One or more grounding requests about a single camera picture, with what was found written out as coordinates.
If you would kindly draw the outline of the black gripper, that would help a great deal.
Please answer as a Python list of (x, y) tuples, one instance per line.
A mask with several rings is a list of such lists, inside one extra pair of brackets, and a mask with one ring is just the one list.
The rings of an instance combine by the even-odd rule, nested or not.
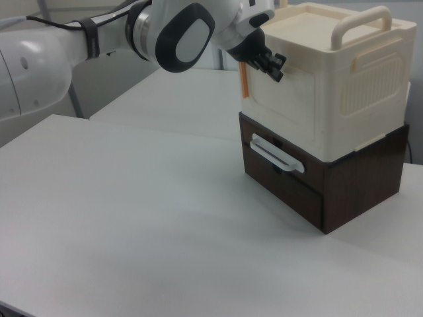
[(248, 63), (279, 83), (284, 76), (281, 69), (286, 62), (286, 57), (279, 53), (273, 55), (267, 50), (264, 32), (257, 28), (238, 46), (230, 49), (229, 55), (238, 62)]

